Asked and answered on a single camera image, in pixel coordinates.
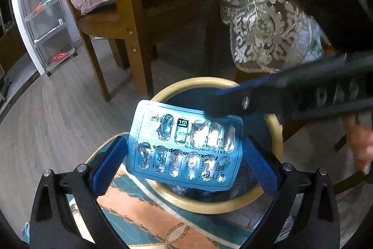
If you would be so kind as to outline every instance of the blue blister pack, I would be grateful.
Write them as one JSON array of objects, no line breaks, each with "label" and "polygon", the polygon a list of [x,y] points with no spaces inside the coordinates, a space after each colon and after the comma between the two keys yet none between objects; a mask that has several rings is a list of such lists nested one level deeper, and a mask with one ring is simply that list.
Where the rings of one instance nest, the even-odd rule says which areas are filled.
[{"label": "blue blister pack", "polygon": [[142,100],[128,140],[126,169],[135,176],[207,191],[232,187],[242,159],[243,122],[228,115]]}]

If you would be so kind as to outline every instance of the gold rim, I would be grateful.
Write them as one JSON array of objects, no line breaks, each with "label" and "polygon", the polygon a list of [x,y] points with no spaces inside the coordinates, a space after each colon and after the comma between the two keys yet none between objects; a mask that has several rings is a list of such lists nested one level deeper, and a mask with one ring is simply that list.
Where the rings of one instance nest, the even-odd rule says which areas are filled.
[{"label": "gold rim", "polygon": [[[166,100],[180,92],[195,88],[209,87],[223,89],[233,88],[237,86],[238,83],[224,78],[194,77],[168,86],[167,88],[160,91],[156,96],[154,96],[152,100],[156,102],[165,102]],[[271,132],[272,152],[280,161],[282,161],[282,126],[280,126],[274,114],[265,115],[265,119]],[[250,191],[233,200],[218,203],[204,203],[180,196],[161,182],[153,181],[150,179],[147,179],[146,181],[148,182],[149,186],[152,187],[152,189],[156,193],[158,193],[159,196],[164,198],[169,203],[174,204],[181,209],[200,214],[220,214],[237,210],[252,203],[263,193],[262,188],[260,188],[260,186],[257,184]]]}]

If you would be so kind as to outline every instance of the metal screw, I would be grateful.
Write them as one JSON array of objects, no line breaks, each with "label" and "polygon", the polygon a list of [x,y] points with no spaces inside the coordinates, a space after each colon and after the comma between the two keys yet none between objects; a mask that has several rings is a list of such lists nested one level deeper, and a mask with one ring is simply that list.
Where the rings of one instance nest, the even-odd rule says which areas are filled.
[{"label": "metal screw", "polygon": [[289,163],[284,163],[283,165],[283,168],[286,170],[286,171],[292,171],[293,170],[293,165],[292,164],[289,164]]},{"label": "metal screw", "polygon": [[78,172],[84,172],[87,169],[86,164],[80,164],[77,168]]},{"label": "metal screw", "polygon": [[321,175],[327,175],[328,173],[324,168],[320,168],[318,171],[320,172]]},{"label": "metal screw", "polygon": [[249,108],[249,104],[250,104],[250,99],[248,96],[245,96],[244,99],[242,100],[242,108],[244,110],[247,110]]},{"label": "metal screw", "polygon": [[47,169],[43,172],[43,175],[44,176],[50,176],[50,174],[52,173],[52,170],[51,169]]}]

